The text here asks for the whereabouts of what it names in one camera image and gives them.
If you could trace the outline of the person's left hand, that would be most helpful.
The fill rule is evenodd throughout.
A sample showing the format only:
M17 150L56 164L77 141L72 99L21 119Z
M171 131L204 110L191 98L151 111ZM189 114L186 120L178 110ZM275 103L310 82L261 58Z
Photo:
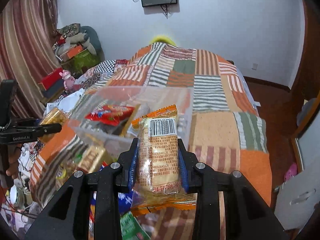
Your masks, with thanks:
M16 179L18 177L18 159L21 155L21 147L21 144L8 145L9 168L6 170L6 174L12 179Z

